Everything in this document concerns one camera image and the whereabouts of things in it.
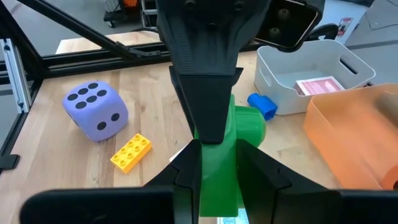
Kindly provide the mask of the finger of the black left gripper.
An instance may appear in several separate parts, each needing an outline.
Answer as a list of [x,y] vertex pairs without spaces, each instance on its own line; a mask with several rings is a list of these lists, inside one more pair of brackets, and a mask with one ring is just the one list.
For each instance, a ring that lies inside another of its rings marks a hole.
[[256,36],[271,0],[156,0],[158,28],[199,140],[224,139],[239,51]]

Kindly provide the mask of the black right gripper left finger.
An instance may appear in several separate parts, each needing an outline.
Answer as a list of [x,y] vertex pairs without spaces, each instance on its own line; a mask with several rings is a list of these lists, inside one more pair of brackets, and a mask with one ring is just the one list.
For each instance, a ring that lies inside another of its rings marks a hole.
[[201,143],[192,140],[142,187],[48,190],[27,199],[20,224],[198,224]]

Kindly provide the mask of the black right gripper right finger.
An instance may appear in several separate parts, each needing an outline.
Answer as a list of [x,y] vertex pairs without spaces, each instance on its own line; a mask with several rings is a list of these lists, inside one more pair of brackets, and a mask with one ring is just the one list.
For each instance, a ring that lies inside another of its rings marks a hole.
[[249,142],[236,142],[250,224],[398,224],[398,191],[328,189]]

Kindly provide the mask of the large green toy block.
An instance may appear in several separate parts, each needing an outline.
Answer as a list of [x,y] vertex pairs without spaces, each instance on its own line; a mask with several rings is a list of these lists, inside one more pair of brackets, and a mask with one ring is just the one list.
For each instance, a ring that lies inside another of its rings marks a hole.
[[266,135],[266,121],[257,108],[229,102],[224,141],[202,145],[201,217],[236,217],[243,206],[236,165],[236,140],[259,147]]

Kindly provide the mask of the pink card box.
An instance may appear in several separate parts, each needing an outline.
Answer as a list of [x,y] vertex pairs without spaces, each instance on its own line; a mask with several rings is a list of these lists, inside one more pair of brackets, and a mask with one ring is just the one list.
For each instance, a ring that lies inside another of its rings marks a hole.
[[345,88],[333,76],[329,76],[297,80],[295,82],[294,89],[299,95],[312,96],[341,91]]

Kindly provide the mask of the yellow eight-stud toy brick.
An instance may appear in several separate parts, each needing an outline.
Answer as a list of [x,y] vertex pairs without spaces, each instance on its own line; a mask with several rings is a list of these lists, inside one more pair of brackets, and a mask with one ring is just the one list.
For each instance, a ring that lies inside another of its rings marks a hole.
[[111,163],[127,174],[152,149],[152,143],[137,133],[111,158]]

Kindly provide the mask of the blue toy block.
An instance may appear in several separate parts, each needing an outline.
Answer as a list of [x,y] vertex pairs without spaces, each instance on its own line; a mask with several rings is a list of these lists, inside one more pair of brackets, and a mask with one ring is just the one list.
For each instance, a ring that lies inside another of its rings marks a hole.
[[249,95],[247,102],[251,107],[257,108],[266,121],[273,119],[278,109],[277,105],[270,98],[265,95],[259,95],[258,93]]

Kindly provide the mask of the orange translucent plastic bin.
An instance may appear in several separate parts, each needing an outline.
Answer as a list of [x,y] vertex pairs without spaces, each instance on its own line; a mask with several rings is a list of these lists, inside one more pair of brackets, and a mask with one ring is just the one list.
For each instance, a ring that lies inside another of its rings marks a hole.
[[383,84],[314,96],[303,128],[346,189],[383,189],[384,174],[398,165],[398,127],[377,108],[398,84]]

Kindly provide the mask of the black rack orange drawers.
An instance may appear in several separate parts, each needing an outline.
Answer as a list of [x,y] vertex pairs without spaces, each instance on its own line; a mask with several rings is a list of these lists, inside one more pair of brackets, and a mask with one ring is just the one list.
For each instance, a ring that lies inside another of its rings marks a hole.
[[157,7],[155,0],[102,0],[103,20],[111,28],[118,22],[141,21],[142,26],[155,29]]

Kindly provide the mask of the purple foam die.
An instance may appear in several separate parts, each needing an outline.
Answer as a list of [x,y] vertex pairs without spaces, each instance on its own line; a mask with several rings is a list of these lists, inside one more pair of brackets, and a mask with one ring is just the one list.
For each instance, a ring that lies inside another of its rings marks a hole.
[[114,136],[127,125],[129,117],[119,93],[102,81],[86,82],[73,88],[63,98],[63,107],[92,141]]

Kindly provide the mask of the black office chair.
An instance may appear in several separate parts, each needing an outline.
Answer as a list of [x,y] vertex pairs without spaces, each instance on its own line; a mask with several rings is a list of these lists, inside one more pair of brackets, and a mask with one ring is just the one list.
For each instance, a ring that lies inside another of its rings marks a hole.
[[306,41],[320,40],[319,37],[324,36],[325,39],[335,40],[339,28],[336,24],[325,24],[311,31]]

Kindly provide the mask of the black table clamp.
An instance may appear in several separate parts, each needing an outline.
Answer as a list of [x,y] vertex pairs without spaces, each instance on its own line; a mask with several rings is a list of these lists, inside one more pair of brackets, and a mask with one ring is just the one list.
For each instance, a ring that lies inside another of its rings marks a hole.
[[10,154],[0,156],[0,171],[15,169],[19,163],[20,155]]

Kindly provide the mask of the silver aluminium bar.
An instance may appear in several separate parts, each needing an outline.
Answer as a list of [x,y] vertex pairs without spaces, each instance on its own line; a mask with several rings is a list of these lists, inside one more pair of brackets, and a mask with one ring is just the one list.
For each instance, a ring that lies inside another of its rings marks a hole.
[[28,113],[32,98],[19,50],[11,39],[0,39],[0,45],[18,113]]

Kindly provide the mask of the white plastic handled bin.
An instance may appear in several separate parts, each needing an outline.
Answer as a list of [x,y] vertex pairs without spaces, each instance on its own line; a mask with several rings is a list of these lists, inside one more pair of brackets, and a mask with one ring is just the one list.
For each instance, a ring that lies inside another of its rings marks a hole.
[[375,76],[373,68],[340,42],[315,40],[292,53],[258,48],[254,84],[277,105],[277,115],[288,115],[305,112],[311,99],[294,89],[298,80],[333,77],[349,90],[365,86]]

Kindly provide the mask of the black aluminium table frame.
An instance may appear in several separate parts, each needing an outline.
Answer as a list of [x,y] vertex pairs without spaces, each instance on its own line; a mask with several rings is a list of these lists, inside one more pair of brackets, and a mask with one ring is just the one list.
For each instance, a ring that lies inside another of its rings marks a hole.
[[[105,37],[45,0],[18,1],[99,46],[98,50],[91,52],[41,56],[0,0],[0,39],[11,39],[16,45],[21,55],[25,77],[29,80],[41,81],[46,78],[104,72],[118,68],[171,61],[170,52],[162,41],[159,28],[159,43],[128,46]],[[173,69],[173,64],[170,74],[191,132],[198,134],[183,96],[177,74]]]

